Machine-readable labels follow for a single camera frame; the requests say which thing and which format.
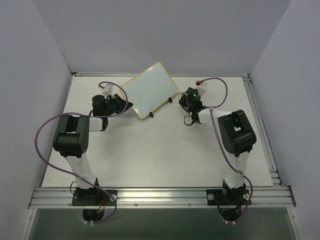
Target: white wall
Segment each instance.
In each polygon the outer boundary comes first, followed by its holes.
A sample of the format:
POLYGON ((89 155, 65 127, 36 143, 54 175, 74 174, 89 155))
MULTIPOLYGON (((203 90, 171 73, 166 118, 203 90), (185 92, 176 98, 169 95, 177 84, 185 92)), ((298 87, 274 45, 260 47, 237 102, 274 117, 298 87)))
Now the white wall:
POLYGON ((291 0, 34 0, 73 72, 247 74, 291 0))
MULTIPOLYGON (((44 172, 36 130, 62 111, 71 74, 32 0, 0 2, 0 239, 18 239, 44 172)), ((49 156, 53 126, 41 135, 49 156)))
POLYGON ((320 236, 320 1, 293 0, 255 66, 252 86, 305 239, 320 236))

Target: tablet with gold frame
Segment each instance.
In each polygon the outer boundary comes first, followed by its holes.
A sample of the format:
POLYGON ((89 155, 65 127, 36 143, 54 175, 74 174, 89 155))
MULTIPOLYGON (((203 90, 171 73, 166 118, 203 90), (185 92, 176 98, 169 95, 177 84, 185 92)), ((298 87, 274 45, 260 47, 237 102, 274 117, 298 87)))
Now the tablet with gold frame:
POLYGON ((159 61, 123 84, 122 88, 141 120, 178 93, 178 87, 159 61))

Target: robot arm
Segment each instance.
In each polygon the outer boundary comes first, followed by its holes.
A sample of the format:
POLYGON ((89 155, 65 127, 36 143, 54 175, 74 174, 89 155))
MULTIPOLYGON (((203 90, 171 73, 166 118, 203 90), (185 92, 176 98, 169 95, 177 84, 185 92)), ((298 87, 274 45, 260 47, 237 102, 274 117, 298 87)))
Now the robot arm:
POLYGON ((181 94, 179 104, 189 113, 192 119, 190 125, 194 123, 212 125, 212 111, 217 134, 222 141, 222 147, 229 163, 234 169, 242 172, 241 174, 230 168, 225 174, 222 182, 222 188, 224 189, 222 198, 229 204, 237 203, 236 205, 238 205, 239 202, 243 202, 245 199, 243 196, 248 193, 243 175, 245 174, 249 153, 257 141, 256 135, 243 110, 230 112, 204 106, 201 97, 207 91, 207 84, 197 82, 197 85, 197 88, 189 87, 181 94))
MULTIPOLYGON (((125 105, 125 100, 117 94, 112 95, 109 91, 107 97, 96 95, 92 98, 93 117, 63 115, 59 119, 53 138, 54 150, 65 158, 73 173, 97 186, 99 186, 98 179, 93 174, 86 155, 89 147, 89 132, 105 131, 109 123, 108 116, 120 113, 125 105)), ((133 104, 128 102, 125 111, 132 106, 133 104)), ((74 196, 76 197, 73 197, 72 205, 90 206, 99 205, 102 193, 76 178, 74 196)))
MULTIPOLYGON (((222 140, 224 152, 230 164, 244 174, 247 158, 257 141, 245 112, 242 110, 230 112, 205 108, 198 113, 201 124, 213 124, 210 114, 211 109, 218 137, 222 140)), ((233 171, 231 168, 225 175, 224 182, 230 189, 237 189, 245 184, 242 174, 233 171)))

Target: purple cable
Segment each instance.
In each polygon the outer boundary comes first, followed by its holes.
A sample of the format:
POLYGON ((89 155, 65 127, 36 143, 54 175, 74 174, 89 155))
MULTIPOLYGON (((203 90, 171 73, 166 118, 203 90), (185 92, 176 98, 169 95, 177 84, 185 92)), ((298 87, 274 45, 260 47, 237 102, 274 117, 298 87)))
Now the purple cable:
POLYGON ((198 83, 202 83, 202 82, 205 82, 205 81, 208 81, 208 80, 212 80, 212 79, 216 79, 216 80, 219 80, 219 81, 223 82, 223 84, 225 86, 225 96, 224 96, 223 101, 218 106, 211 106, 211 108, 216 109, 216 108, 221 107, 222 104, 225 103, 225 101, 227 99, 227 96, 228 96, 228 86, 227 86, 226 82, 223 79, 219 78, 219 77, 209 77, 209 78, 206 78, 204 80, 198 81, 198 83))
POLYGON ((241 174, 241 175, 243 176, 243 178, 245 178, 245 179, 249 182, 249 184, 250 184, 251 192, 250 192, 249 198, 248 198, 248 200, 247 200, 247 203, 246 203, 246 205, 245 205, 245 208, 244 208, 244 210, 242 211, 240 217, 239 217, 237 220, 233 221, 233 222, 237 223, 237 222, 239 222, 239 221, 242 219, 242 217, 244 216, 244 214, 246 213, 246 211, 247 211, 247 209, 248 209, 249 202, 250 202, 250 200, 251 200, 251 198, 252 198, 252 194, 254 193, 254 187, 253 187, 252 182, 250 181, 250 179, 249 179, 248 177, 246 177, 242 171, 235 169, 234 166, 232 166, 232 164, 230 163, 230 161, 229 161, 229 159, 228 159, 228 157, 227 157, 227 155, 226 155, 226 153, 225 153, 225 150, 224 150, 224 148, 223 148, 222 142, 221 142, 221 140, 220 140, 220 138, 219 138, 219 133, 218 133, 217 125, 216 125, 216 123, 215 123, 213 111, 214 111, 213 109, 210 109, 211 121, 212 121, 212 125, 213 125, 213 128, 214 128, 214 132, 215 132, 216 139, 217 139, 217 141, 218 141, 219 147, 220 147, 220 149, 221 149, 222 155, 223 155, 226 163, 229 165, 229 167, 230 167, 233 171, 235 171, 236 173, 241 174))
MULTIPOLYGON (((121 90, 123 91, 123 93, 124 93, 124 95, 125 95, 125 98, 126 98, 125 106, 124 106, 123 110, 122 110, 120 113, 116 114, 116 115, 112 115, 112 116, 90 116, 90 118, 113 118, 113 117, 116 117, 116 116, 119 116, 120 114, 122 114, 122 113, 126 110, 126 108, 127 108, 127 106, 128 106, 128 96, 127 96, 127 93, 125 92, 125 90, 124 90, 121 86, 119 86, 119 85, 117 85, 117 84, 115 84, 115 83, 113 83, 113 82, 110 82, 110 81, 102 81, 102 82, 99 83, 99 85, 100 85, 100 84, 105 84, 105 83, 115 85, 115 86, 117 86, 119 89, 121 89, 121 90)), ((95 221, 95 222, 94 222, 94 223, 102 223, 102 222, 106 221, 107 219, 109 219, 110 217, 112 217, 112 216, 115 214, 115 212, 117 211, 117 200, 114 199, 114 197, 113 197, 110 193, 108 193, 106 190, 104 190, 104 189, 101 188, 100 186, 97 186, 97 185, 95 185, 95 184, 87 181, 86 179, 83 179, 80 175, 78 175, 78 174, 76 174, 76 173, 74 173, 74 172, 71 172, 71 171, 62 169, 62 168, 60 168, 60 167, 57 167, 57 166, 51 164, 48 160, 46 160, 46 159, 44 158, 44 156, 42 156, 42 154, 41 154, 41 152, 40 152, 40 150, 39 150, 38 137, 39 137, 40 131, 41 131, 41 130, 44 128, 44 126, 47 125, 49 122, 51 122, 52 120, 54 120, 54 119, 56 119, 56 118, 59 118, 59 117, 61 117, 61 116, 64 116, 64 115, 86 116, 86 115, 84 115, 84 114, 77 113, 77 112, 66 112, 66 113, 62 113, 62 114, 59 114, 59 115, 56 115, 56 116, 53 116, 53 117, 49 118, 47 121, 45 121, 45 122, 39 127, 39 129, 38 129, 38 130, 36 131, 36 133, 35 133, 35 137, 34 137, 34 147, 35 147, 35 151, 36 151, 36 153, 38 154, 38 156, 40 157, 40 159, 41 159, 45 164, 47 164, 48 166, 50 166, 50 167, 52 167, 52 168, 54 168, 54 169, 56 169, 56 170, 58 170, 58 171, 61 171, 61 172, 63 172, 63 173, 70 174, 70 175, 75 176, 76 178, 81 179, 81 180, 84 181, 86 184, 88 184, 88 185, 90 185, 90 186, 92 186, 92 187, 94 187, 94 188, 96 188, 96 189, 104 192, 106 195, 108 195, 108 196, 114 201, 115 205, 114 205, 113 212, 112 212, 110 215, 108 215, 107 217, 105 217, 105 218, 103 218, 103 219, 101 219, 101 220, 99 220, 99 221, 95 221)))

